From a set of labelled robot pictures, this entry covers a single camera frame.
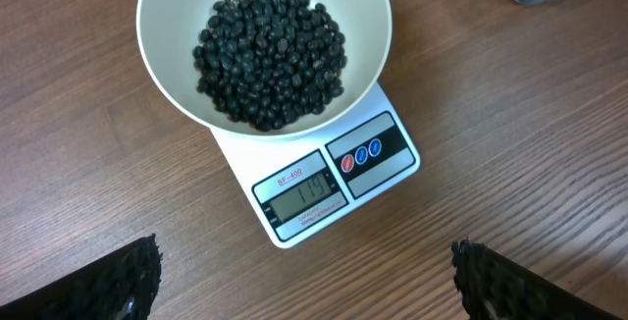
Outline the black beans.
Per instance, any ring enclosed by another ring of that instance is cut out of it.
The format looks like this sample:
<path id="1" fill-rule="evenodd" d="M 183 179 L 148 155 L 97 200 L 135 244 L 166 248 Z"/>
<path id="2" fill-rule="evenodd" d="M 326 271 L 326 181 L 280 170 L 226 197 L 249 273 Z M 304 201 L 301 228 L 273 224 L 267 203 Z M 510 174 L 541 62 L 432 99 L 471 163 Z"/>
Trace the black beans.
<path id="1" fill-rule="evenodd" d="M 323 3 L 219 0 L 198 40 L 197 92 L 259 132 L 320 115 L 344 93 L 345 35 Z"/>

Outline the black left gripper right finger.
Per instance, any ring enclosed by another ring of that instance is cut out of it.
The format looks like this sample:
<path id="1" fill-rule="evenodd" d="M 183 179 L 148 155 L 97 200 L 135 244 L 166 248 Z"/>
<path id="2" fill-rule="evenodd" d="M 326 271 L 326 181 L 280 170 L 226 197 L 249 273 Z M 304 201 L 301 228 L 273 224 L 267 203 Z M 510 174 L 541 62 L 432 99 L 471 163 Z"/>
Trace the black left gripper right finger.
<path id="1" fill-rule="evenodd" d="M 451 252 L 470 320 L 618 320 L 481 243 L 455 241 Z"/>

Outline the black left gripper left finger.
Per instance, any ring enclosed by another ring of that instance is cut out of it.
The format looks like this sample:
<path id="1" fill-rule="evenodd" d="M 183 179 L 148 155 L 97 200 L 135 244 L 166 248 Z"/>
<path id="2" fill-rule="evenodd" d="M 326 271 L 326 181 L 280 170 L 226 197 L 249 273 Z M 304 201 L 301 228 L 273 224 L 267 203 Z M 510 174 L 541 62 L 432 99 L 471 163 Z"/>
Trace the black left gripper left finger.
<path id="1" fill-rule="evenodd" d="M 1 306 L 3 319 L 146 320 L 159 291 L 162 253 L 154 234 Z"/>

